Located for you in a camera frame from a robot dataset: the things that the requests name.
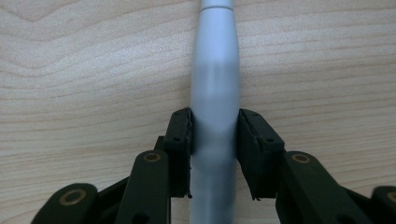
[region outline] white marker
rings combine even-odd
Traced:
[[[191,79],[191,224],[234,223],[239,51],[232,0],[203,0]]]

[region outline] wooden table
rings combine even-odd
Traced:
[[[0,3],[0,222],[29,223],[57,189],[130,173],[190,104],[198,1]],[[242,107],[287,150],[370,196],[396,185],[396,2],[235,2]],[[278,223],[241,172],[237,223]],[[188,223],[188,199],[173,223]]]

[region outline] black plastic part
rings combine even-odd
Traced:
[[[98,224],[114,223],[128,179],[129,177],[126,177],[98,193],[98,206],[100,211]]]
[[[396,187],[375,188],[370,205],[375,213],[375,223],[396,223]]]
[[[285,153],[276,211],[282,224],[373,223],[313,156]]]
[[[120,202],[116,224],[170,223],[168,156],[161,150],[139,154]]]
[[[351,190],[342,187],[347,195],[352,199],[352,201],[361,209],[361,211],[366,214],[371,220],[375,220],[375,213],[371,208],[370,199],[364,197],[363,195]]]
[[[158,136],[157,142],[155,143],[154,150],[164,151],[164,145],[163,145],[164,139],[165,139],[165,136]]]
[[[170,195],[190,195],[190,156],[192,149],[192,113],[184,108],[172,114],[163,140],[169,156]]]
[[[72,184],[55,192],[32,221],[33,224],[83,224],[97,219],[97,189],[90,184]]]
[[[251,197],[275,198],[276,168],[285,152],[285,142],[258,113],[240,109],[236,156]]]

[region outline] light wood surface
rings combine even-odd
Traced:
[[[130,173],[190,103],[198,1],[0,3],[0,222]],[[236,1],[242,107],[370,196],[396,185],[396,2]],[[238,170],[237,223],[279,223]],[[173,223],[188,223],[173,200]]]

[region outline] cylinder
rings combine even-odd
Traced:
[[[234,223],[239,50],[233,1],[204,0],[193,53],[190,223]]]

